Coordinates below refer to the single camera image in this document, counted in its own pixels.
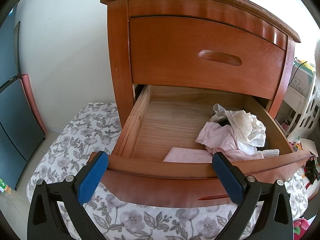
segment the drawer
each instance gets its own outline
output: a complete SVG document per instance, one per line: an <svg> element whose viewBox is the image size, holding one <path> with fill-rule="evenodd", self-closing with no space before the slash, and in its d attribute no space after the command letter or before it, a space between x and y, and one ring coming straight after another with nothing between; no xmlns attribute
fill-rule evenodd
<svg viewBox="0 0 320 240"><path fill-rule="evenodd" d="M233 162L245 175L274 183L287 180L310 153L292 153L274 120L252 96L186 87L145 85L109 156L102 183L120 200L161 207L200 207L230 203L210 163L167 163L172 147L204 149L199 131L219 103L228 110L244 109L266 126L270 149L280 156Z"/></svg>
<svg viewBox="0 0 320 240"><path fill-rule="evenodd" d="M188 17L130 18L133 84L186 86L273 99L285 51L249 32Z"/></svg>

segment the metal screw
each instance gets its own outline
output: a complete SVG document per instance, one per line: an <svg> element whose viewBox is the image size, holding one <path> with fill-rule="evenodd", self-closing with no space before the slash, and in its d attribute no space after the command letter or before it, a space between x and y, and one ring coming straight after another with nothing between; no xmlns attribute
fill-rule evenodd
<svg viewBox="0 0 320 240"><path fill-rule="evenodd" d="M42 185L43 184L43 179L38 179L37 180L37 185Z"/></svg>
<svg viewBox="0 0 320 240"><path fill-rule="evenodd" d="M277 180L277 184L278 184L279 186L283 186L283 181L280 180L280 179L278 179L278 180Z"/></svg>
<svg viewBox="0 0 320 240"><path fill-rule="evenodd" d="M74 176L69 175L66 177L66 182L71 182L71 181L73 181L73 179L74 179Z"/></svg>
<svg viewBox="0 0 320 240"><path fill-rule="evenodd" d="M250 182L255 182L256 178L254 176L248 176L247 180Z"/></svg>

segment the black cable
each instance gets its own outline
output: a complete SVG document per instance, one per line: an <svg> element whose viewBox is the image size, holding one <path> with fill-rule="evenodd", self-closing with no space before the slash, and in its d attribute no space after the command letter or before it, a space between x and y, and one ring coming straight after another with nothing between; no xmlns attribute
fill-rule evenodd
<svg viewBox="0 0 320 240"><path fill-rule="evenodd" d="M300 66L302 66L302 65L305 64L305 63L307 63L307 61L305 61L304 63L302 63L302 64L299 65L299 67L297 68L297 70L296 70L295 73L293 74L292 80L289 82L289 85L288 85L288 86L290 86L290 84L291 84L291 82L293 81L294 76L295 76L296 72L298 71L298 69L300 68Z"/></svg>

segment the refrigerator door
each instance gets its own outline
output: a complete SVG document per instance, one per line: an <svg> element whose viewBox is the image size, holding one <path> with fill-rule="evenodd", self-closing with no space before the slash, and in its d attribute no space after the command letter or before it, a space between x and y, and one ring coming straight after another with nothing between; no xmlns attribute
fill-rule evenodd
<svg viewBox="0 0 320 240"><path fill-rule="evenodd" d="M13 42L16 11L17 4L0 27L0 87L18 74Z"/></svg>
<svg viewBox="0 0 320 240"><path fill-rule="evenodd" d="M0 122L12 143L28 160L44 138L44 132L31 111L20 79L0 93Z"/></svg>
<svg viewBox="0 0 320 240"><path fill-rule="evenodd" d="M14 189L26 163L0 125L0 178Z"/></svg>

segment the wooden dresser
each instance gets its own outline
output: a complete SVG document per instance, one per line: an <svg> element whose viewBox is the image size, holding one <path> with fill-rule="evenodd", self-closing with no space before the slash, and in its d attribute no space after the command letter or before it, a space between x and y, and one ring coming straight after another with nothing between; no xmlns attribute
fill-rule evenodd
<svg viewBox="0 0 320 240"><path fill-rule="evenodd" d="M279 157L233 163L244 174L273 183L302 166L309 153L292 153L273 120L300 42L288 25L248 0L101 2L108 5L123 127L102 182L120 200L163 207L230 202L210 163L163 162L171 147L204 149L195 139L215 103L255 114L269 147L280 150ZM254 97L264 98L266 109Z"/></svg>

